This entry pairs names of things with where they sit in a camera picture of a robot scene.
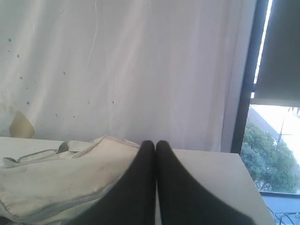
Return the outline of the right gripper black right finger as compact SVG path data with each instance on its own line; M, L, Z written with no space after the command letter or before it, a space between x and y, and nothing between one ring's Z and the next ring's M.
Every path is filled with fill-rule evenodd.
M156 176L164 225L253 225L201 185L175 156L167 141L156 144Z

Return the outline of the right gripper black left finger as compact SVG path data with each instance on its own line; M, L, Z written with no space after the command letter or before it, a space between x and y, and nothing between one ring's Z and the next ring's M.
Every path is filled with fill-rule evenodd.
M69 224L153 225L155 205L155 146L152 141L146 140L112 189Z

